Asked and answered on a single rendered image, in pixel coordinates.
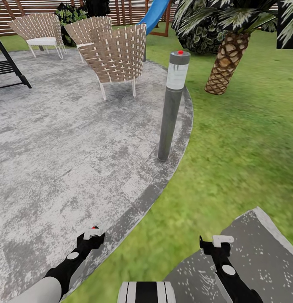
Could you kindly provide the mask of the robot trunk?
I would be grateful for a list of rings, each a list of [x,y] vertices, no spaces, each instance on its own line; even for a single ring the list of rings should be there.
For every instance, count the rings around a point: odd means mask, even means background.
[[[170,282],[123,282],[117,303],[176,303]]]

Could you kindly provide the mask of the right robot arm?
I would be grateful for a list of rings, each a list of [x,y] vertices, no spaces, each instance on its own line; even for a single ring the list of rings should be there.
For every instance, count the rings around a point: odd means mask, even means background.
[[[200,248],[205,255],[211,255],[215,263],[215,279],[227,303],[263,303],[260,295],[250,290],[240,279],[236,270],[230,263],[230,245],[234,242],[233,236],[213,235],[213,242],[204,242],[200,238]]]

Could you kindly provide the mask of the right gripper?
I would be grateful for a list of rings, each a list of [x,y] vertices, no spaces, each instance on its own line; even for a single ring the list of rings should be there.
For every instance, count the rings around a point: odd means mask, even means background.
[[[205,255],[211,255],[213,260],[216,255],[224,255],[227,258],[230,257],[230,245],[227,243],[221,243],[221,247],[215,247],[213,242],[204,242],[202,238],[200,238],[200,248],[203,248]]]

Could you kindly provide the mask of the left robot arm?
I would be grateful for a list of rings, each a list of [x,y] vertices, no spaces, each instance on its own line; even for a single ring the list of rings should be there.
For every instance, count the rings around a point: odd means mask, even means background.
[[[77,248],[62,263],[49,269],[39,282],[7,303],[59,303],[83,273],[85,259],[90,251],[99,249],[104,237],[103,229],[86,229],[77,238]]]

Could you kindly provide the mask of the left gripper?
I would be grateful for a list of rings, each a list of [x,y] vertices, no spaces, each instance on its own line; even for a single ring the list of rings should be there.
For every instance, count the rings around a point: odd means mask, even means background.
[[[84,240],[84,236],[81,235],[77,238],[77,247],[80,245],[85,245],[89,249],[89,253],[92,249],[99,249],[100,244],[103,244],[104,242],[105,233],[103,233],[101,236],[92,235],[92,237],[89,240]]]

